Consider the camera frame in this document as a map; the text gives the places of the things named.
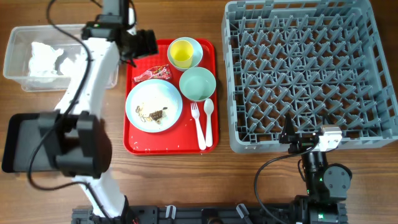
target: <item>red wrapper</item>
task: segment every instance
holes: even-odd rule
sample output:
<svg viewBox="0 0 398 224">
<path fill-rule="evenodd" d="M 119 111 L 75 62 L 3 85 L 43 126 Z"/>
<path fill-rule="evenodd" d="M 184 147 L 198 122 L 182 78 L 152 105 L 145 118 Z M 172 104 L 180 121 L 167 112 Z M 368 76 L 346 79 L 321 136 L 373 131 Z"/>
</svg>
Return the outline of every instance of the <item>red wrapper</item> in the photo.
<svg viewBox="0 0 398 224">
<path fill-rule="evenodd" d="M 155 66 L 146 70 L 141 75 L 134 77 L 134 83 L 139 83 L 153 78 L 169 80 L 172 78 L 172 72 L 169 65 Z"/>
</svg>

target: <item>white spoon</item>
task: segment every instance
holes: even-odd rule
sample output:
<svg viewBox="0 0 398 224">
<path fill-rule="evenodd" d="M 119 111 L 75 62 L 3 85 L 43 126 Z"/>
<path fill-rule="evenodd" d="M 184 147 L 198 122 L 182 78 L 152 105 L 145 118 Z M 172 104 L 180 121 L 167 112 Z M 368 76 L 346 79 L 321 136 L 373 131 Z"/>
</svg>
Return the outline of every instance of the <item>white spoon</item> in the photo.
<svg viewBox="0 0 398 224">
<path fill-rule="evenodd" d="M 213 145 L 213 133 L 211 131 L 211 114 L 214 111 L 214 103 L 211 99 L 205 101 L 205 106 L 203 107 L 207 115 L 206 123 L 206 146 L 210 147 Z"/>
</svg>

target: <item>white fork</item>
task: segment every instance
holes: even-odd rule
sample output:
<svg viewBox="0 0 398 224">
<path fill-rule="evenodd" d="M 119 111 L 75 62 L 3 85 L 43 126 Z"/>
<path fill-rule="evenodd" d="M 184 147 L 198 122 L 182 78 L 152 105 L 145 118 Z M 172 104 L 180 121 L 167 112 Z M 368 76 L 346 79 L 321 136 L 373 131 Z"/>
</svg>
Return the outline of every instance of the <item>white fork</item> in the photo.
<svg viewBox="0 0 398 224">
<path fill-rule="evenodd" d="M 205 141 L 205 137 L 203 135 L 203 131 L 201 130 L 201 126 L 200 126 L 200 122 L 199 122 L 200 112 L 199 112 L 198 105 L 196 103 L 191 103 L 191 114 L 192 114 L 192 118 L 195 119 L 195 123 L 197 124 L 199 148 L 201 150 L 205 150 L 206 149 L 206 141 Z"/>
</svg>

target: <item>wood grain surface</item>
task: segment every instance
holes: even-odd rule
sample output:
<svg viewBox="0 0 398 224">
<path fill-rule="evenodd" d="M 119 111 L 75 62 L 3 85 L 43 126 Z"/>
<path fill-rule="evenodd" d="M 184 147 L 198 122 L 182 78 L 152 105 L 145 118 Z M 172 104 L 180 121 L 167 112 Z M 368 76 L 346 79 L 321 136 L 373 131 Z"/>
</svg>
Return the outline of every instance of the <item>wood grain surface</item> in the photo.
<svg viewBox="0 0 398 224">
<path fill-rule="evenodd" d="M 130 155 L 122 144 L 126 68 L 119 71 L 118 85 L 106 91 L 103 118 L 113 144 L 111 167 L 131 205 L 256 205 L 253 179 L 257 169 L 282 154 L 235 154 L 229 148 L 226 109 L 226 75 L 221 45 L 221 18 L 226 1 L 136 0 L 137 20 L 142 29 L 154 29 L 158 39 L 177 37 L 210 40 L 217 54 L 220 109 L 220 143 L 207 155 Z M 398 1 L 373 0 L 389 70 L 398 87 Z M 47 0 L 0 0 L 0 62 L 11 29 L 47 24 Z M 65 0 L 52 11 L 59 24 L 85 23 L 100 12 L 89 0 Z M 4 150 L 9 118 L 15 113 L 51 110 L 63 92 L 26 93 L 20 84 L 0 76 L 0 154 Z M 335 151 L 329 162 L 349 167 L 354 174 L 346 201 L 350 223 L 398 223 L 398 150 L 393 144 L 382 149 Z M 35 175 L 43 185 L 69 181 L 58 174 Z M 265 202 L 289 202 L 305 194 L 297 172 L 297 159 L 271 165 L 259 179 Z M 0 172 L 0 223 L 70 223 L 72 209 L 89 205 L 79 187 L 56 192 L 32 189 L 24 175 Z"/>
</svg>

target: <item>plate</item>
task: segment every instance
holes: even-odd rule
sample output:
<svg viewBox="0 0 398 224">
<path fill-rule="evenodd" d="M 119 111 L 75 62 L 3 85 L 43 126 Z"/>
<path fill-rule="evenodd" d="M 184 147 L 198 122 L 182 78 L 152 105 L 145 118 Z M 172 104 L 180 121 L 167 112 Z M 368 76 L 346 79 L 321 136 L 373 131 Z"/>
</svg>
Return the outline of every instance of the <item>plate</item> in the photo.
<svg viewBox="0 0 398 224">
<path fill-rule="evenodd" d="M 137 106 L 143 108 L 145 113 L 167 109 L 164 110 L 165 117 L 157 124 L 140 118 L 136 113 Z M 125 109 L 127 118 L 134 127 L 147 133 L 158 133 L 177 122 L 182 112 L 182 97 L 176 87 L 165 80 L 146 80 L 130 91 Z"/>
</svg>

